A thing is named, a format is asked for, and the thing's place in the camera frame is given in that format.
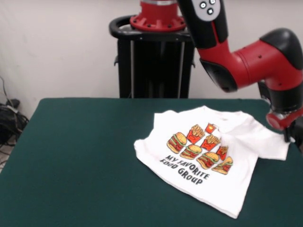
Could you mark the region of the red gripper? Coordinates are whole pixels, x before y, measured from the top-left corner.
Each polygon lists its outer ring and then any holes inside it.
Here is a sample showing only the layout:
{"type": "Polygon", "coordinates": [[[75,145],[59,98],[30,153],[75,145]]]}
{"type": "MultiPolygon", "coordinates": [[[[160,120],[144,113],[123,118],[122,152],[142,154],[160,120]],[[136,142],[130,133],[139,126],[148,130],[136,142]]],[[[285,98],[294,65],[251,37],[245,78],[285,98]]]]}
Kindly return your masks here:
{"type": "Polygon", "coordinates": [[[297,111],[293,113],[281,114],[281,113],[268,113],[266,120],[270,126],[277,130],[284,130],[285,142],[295,143],[295,123],[299,117],[302,117],[303,112],[297,111]]]}

